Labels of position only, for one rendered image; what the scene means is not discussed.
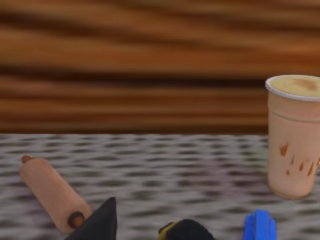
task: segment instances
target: beverage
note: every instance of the beverage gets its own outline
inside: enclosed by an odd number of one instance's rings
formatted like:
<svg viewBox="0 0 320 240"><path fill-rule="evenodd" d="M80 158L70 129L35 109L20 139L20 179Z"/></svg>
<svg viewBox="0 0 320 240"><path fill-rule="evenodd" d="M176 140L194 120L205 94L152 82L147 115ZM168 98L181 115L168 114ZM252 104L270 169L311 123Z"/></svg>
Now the beverage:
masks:
<svg viewBox="0 0 320 240"><path fill-rule="evenodd" d="M287 199L312 191L320 163L320 77L269 78L268 186Z"/></svg>

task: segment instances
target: cup rim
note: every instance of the cup rim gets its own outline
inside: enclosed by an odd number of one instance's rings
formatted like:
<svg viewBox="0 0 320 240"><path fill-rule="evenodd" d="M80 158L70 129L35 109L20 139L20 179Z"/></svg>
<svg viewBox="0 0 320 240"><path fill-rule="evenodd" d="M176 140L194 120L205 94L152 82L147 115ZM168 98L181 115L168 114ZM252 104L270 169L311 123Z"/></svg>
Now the cup rim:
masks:
<svg viewBox="0 0 320 240"><path fill-rule="evenodd" d="M265 81L265 88L276 95L279 95L281 97L287 98L287 99L293 99L293 100L299 100L299 101L307 101L307 102L320 102L320 96L302 96L302 95L296 95L296 94L291 94L291 93L287 93L284 91L280 91L278 89L275 89L274 87L272 87L270 85L270 83L274 80L274 79L278 79L278 78L283 78L283 77L304 77L304 78L318 78L317 76L312 76L312 75L303 75L303 74L284 74L284 75L276 75L276 76L272 76L269 77L266 81Z"/></svg>

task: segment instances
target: brown wooden background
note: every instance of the brown wooden background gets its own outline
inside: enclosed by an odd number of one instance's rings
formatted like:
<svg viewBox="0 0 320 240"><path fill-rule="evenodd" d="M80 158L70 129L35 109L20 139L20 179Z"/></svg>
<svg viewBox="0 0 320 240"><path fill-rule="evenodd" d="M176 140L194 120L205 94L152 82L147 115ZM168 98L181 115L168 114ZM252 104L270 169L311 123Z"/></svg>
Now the brown wooden background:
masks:
<svg viewBox="0 0 320 240"><path fill-rule="evenodd" d="M0 0L0 132L267 132L266 78L320 73L320 8Z"/></svg>

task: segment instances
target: blue plastic object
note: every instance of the blue plastic object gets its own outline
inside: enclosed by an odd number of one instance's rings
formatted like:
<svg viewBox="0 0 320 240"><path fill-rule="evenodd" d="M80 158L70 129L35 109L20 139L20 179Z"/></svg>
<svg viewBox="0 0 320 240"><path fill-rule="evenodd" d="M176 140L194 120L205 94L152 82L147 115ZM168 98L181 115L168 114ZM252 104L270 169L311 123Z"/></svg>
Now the blue plastic object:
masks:
<svg viewBox="0 0 320 240"><path fill-rule="evenodd" d="M276 240L276 222L266 210L256 210L245 218L242 240Z"/></svg>

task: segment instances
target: rolling pin barrel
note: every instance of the rolling pin barrel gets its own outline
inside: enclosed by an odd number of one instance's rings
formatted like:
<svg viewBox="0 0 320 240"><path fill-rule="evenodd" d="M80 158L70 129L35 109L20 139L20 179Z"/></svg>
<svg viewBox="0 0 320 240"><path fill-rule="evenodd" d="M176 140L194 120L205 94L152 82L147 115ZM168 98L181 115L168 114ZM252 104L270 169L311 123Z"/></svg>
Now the rolling pin barrel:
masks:
<svg viewBox="0 0 320 240"><path fill-rule="evenodd" d="M20 176L62 233L71 233L91 214L90 206L44 158L24 155Z"/></svg>

